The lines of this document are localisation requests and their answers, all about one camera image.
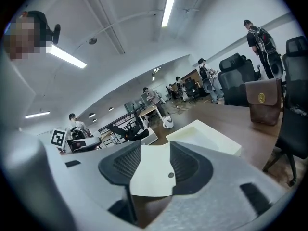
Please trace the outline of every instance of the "floor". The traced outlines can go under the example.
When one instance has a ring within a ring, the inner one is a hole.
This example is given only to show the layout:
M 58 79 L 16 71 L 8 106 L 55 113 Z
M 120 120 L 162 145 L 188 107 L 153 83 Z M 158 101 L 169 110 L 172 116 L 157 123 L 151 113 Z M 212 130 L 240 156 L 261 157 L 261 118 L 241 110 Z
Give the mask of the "floor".
M 163 105 L 163 108 L 166 115 L 167 112 L 169 112 L 170 114 L 177 116 L 191 109 L 195 105 L 204 102 L 210 102 L 210 99 L 208 97 L 199 99 L 196 104 L 188 102 L 183 103 L 182 101 L 167 101 L 167 103 Z M 219 100 L 218 104 L 224 105 L 224 100 Z M 174 132 L 174 129 L 163 128 L 162 121 L 155 116 L 151 119 L 150 125 L 158 136 L 158 140 L 151 145 L 162 145 L 167 143 L 168 140 L 166 139 L 166 135 Z M 269 161 L 274 158 L 277 152 L 279 152 L 279 149 L 273 148 L 273 153 Z M 301 182 L 308 166 L 308 159 L 302 160 L 295 157 L 295 165 L 297 171 L 297 182 L 293 188 Z M 286 157 L 281 157 L 279 161 L 275 163 L 265 174 L 278 182 L 287 191 L 291 189 L 287 183 L 293 178 L 293 175 Z M 171 198 L 172 196 L 163 198 L 133 196 L 135 210 L 138 217 L 138 225 L 141 228 L 145 228 L 149 225 L 161 213 L 161 211 L 165 209 Z

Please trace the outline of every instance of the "gray shirt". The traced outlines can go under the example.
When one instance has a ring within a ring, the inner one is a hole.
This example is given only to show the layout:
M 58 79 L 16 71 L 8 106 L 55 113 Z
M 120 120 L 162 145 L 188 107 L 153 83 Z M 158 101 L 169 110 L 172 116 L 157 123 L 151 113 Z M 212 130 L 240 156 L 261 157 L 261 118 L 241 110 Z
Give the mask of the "gray shirt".
M 151 102 L 153 104 L 157 104 L 159 102 L 159 98 L 155 95 L 153 90 L 149 89 L 148 95 L 151 98 Z

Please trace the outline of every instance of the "table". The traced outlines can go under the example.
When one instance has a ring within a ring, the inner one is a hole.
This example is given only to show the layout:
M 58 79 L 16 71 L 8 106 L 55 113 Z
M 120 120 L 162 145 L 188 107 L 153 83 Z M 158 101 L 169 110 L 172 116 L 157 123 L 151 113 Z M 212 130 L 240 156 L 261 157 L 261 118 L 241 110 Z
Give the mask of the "table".
M 143 123 L 143 125 L 144 125 L 144 128 L 147 128 L 148 126 L 145 124 L 145 122 L 144 122 L 144 120 L 142 119 L 142 117 L 145 116 L 146 114 L 150 113 L 150 112 L 153 111 L 153 110 L 156 110 L 156 111 L 157 111 L 159 117 L 160 117 L 160 118 L 162 119 L 162 121 L 164 122 L 163 117 L 162 117 L 162 115 L 160 114 L 160 112 L 159 112 L 157 106 L 156 106 L 155 104 L 153 104 L 153 105 L 149 106 L 148 108 L 146 108 L 145 110 L 143 110 L 143 111 L 138 115 L 138 117 L 140 118 L 140 120 L 142 121 L 142 123 Z
M 200 103 L 180 115 L 174 114 L 172 119 L 175 130 L 195 120 L 202 121 L 239 143 L 243 147 L 241 158 L 262 169 L 276 144 L 282 122 L 282 112 L 277 125 L 268 126 L 251 122 L 250 111 L 247 107 Z

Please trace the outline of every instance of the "backpack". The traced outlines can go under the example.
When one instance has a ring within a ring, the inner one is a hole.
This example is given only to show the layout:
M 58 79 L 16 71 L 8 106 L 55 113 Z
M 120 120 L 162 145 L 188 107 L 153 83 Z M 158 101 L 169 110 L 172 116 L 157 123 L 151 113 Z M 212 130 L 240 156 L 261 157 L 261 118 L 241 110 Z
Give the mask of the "backpack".
M 204 67 L 199 68 L 199 73 L 200 73 L 201 80 L 208 79 L 208 75 Z
M 255 26 L 254 29 L 250 29 L 249 32 L 254 34 L 256 45 L 262 52 L 271 53 L 276 51 L 275 42 L 266 30 Z

